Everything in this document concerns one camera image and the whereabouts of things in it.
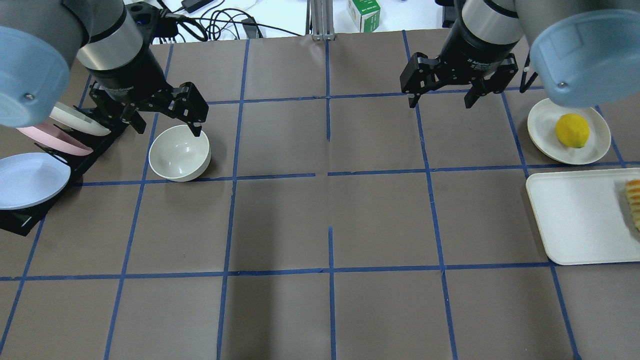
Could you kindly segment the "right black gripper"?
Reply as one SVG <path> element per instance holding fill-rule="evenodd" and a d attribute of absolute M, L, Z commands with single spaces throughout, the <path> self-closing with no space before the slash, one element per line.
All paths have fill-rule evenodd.
<path fill-rule="evenodd" d="M 416 52 L 400 74 L 400 89 L 407 95 L 410 109 L 415 109 L 420 97 L 427 92 L 450 85 L 470 85 L 464 104 L 466 109 L 471 109 L 480 97 L 505 91 L 518 70 L 514 54 L 496 63 L 478 63 L 465 56 L 462 62 L 452 63 Z"/>

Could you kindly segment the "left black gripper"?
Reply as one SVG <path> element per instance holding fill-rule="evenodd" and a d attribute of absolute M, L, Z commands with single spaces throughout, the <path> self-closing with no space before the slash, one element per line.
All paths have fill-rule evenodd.
<path fill-rule="evenodd" d="M 192 82 L 185 82 L 178 88 L 162 86 L 156 91 L 141 94 L 135 89 L 117 94 L 94 82 L 89 98 L 95 105 L 90 111 L 93 120 L 109 129 L 119 124 L 129 125 L 140 135 L 146 132 L 147 126 L 140 112 L 155 112 L 182 121 L 194 137 L 200 137 L 210 109 Z"/>

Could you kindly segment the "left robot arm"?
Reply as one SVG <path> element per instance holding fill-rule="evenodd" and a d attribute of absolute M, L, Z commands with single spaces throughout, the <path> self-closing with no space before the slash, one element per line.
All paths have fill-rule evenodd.
<path fill-rule="evenodd" d="M 2 126 L 43 123 L 66 91 L 73 63 L 94 77 L 99 116 L 146 130 L 140 112 L 162 113 L 201 134 L 209 106 L 192 82 L 174 88 L 150 50 L 167 22 L 184 16 L 121 0 L 3 0 L 0 3 Z"/>

